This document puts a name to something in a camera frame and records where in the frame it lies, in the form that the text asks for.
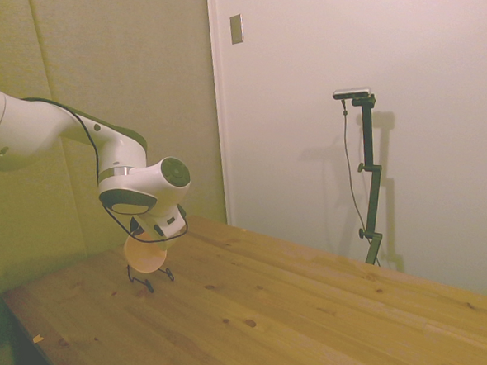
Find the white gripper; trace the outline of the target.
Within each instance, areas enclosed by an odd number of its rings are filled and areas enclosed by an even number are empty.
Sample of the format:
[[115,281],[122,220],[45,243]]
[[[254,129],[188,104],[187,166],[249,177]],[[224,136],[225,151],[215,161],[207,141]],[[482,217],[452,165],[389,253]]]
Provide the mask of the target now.
[[139,222],[132,217],[130,219],[130,234],[138,236],[141,228],[153,241],[174,240],[186,233],[187,221],[186,212],[181,205],[177,204],[168,208],[168,213],[156,216],[152,211],[139,216]]

